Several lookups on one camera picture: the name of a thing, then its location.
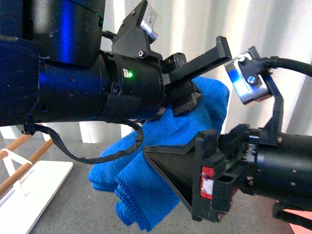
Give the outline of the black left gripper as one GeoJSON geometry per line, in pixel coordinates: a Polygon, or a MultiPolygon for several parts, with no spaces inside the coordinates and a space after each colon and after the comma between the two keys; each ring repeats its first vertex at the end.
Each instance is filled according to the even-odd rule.
{"type": "Polygon", "coordinates": [[[183,53],[172,54],[153,63],[110,52],[101,52],[107,71],[104,107],[100,120],[153,119],[167,107],[174,116],[194,110],[203,100],[202,91],[189,81],[232,60],[226,37],[217,36],[216,46],[186,63],[183,53]]]}

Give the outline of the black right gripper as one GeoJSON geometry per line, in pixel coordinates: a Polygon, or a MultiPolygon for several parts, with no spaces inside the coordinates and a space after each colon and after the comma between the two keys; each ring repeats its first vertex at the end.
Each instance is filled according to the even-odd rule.
{"type": "Polygon", "coordinates": [[[250,131],[248,124],[224,135],[203,130],[187,144],[144,147],[143,156],[192,211],[193,220],[219,222],[242,184],[250,131]]]}

